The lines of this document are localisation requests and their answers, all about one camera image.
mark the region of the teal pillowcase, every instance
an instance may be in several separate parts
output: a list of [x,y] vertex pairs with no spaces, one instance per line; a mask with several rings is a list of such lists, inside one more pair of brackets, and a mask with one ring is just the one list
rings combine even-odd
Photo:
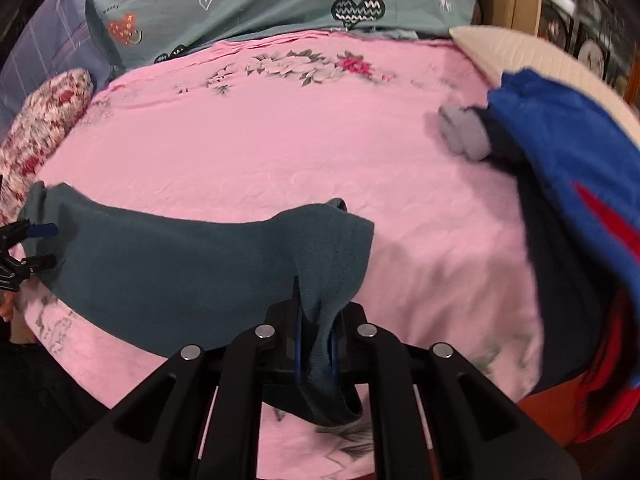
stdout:
[[469,24],[476,0],[87,0],[93,40],[122,70],[217,40],[298,30],[407,29],[438,37]]

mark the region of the pillow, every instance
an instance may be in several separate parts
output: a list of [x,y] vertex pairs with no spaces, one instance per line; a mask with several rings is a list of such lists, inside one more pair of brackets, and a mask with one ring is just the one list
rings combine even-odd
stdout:
[[0,141],[24,100],[47,79],[82,67],[95,91],[108,82],[111,67],[91,38],[86,0],[45,0],[24,27],[0,72]]
[[15,222],[42,165],[86,110],[94,85],[75,68],[29,95],[0,145],[0,224]]
[[532,68],[582,92],[604,108],[636,146],[640,147],[640,122],[616,92],[577,59],[554,44],[516,30],[500,27],[455,27],[456,45],[484,73],[491,85],[500,86],[502,72]]

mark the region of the metal bolt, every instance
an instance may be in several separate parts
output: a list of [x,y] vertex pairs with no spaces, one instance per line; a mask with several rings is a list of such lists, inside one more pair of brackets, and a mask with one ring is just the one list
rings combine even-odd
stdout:
[[193,361],[200,356],[200,347],[196,345],[187,345],[180,350],[180,357],[185,361]]
[[268,339],[276,333],[276,329],[271,325],[259,325],[255,327],[255,335],[260,339]]
[[363,323],[358,327],[358,334],[362,337],[373,337],[378,333],[378,329],[371,323]]
[[447,343],[436,343],[433,345],[433,353],[443,359],[449,359],[453,355],[453,348]]

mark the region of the dark teal cloth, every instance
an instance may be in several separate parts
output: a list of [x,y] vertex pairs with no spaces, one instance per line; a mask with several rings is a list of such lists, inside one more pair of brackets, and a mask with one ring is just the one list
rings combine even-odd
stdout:
[[206,349],[260,324],[290,298],[300,277],[308,370],[299,388],[266,391],[267,402],[316,424],[360,416],[354,388],[331,378],[327,341],[336,314],[359,290],[373,224],[327,204],[263,222],[177,220],[92,202],[60,184],[31,187],[22,218],[59,234],[31,238],[27,255],[55,254],[39,278],[80,316],[155,354]]

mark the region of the blue handle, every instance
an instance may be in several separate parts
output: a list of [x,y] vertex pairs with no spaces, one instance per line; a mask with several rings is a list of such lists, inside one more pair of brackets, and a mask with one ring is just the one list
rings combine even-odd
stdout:
[[27,229],[27,238],[46,238],[58,234],[55,224],[32,225]]

